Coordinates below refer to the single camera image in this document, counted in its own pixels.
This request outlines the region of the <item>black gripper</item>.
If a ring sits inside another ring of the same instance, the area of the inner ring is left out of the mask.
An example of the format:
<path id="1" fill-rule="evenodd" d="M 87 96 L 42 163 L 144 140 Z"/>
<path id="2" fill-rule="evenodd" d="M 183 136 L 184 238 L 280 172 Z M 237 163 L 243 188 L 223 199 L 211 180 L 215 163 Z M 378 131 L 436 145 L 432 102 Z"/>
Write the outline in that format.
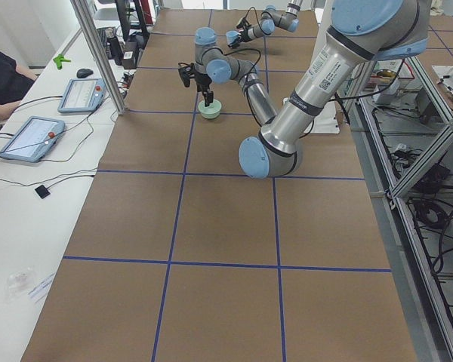
<path id="1" fill-rule="evenodd" d="M 210 89 L 211 78 L 206 73 L 197 72 L 195 80 L 197 91 L 202 92 L 204 107 L 210 106 L 214 102 L 214 92 Z"/>
<path id="2" fill-rule="evenodd" d="M 245 42 L 249 42 L 248 33 L 247 32 L 237 32 L 236 37 L 234 39 L 234 43 L 241 44 L 241 43 L 245 43 Z"/>

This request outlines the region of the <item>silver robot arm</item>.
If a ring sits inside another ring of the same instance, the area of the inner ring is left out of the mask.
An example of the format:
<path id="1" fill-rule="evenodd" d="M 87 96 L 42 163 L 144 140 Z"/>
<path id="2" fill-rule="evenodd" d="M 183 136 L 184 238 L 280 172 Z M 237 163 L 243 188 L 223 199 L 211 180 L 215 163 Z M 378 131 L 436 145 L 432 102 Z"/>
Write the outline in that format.
<path id="1" fill-rule="evenodd" d="M 269 5 L 260 15 L 254 7 L 250 7 L 236 24 L 236 29 L 226 33 L 228 46 L 237 48 L 241 43 L 272 35 L 276 29 L 295 32 L 302 4 L 302 0 L 290 1 L 284 12 L 277 11 L 273 5 Z"/>
<path id="2" fill-rule="evenodd" d="M 237 81 L 260 123 L 258 135 L 239 147 L 243 172 L 263 179 L 296 170 L 302 159 L 300 137 L 358 64 L 403 59 L 426 49 L 430 7 L 429 1 L 333 2 L 326 43 L 281 109 L 252 63 L 223 54 L 213 29 L 197 29 L 196 80 Z"/>

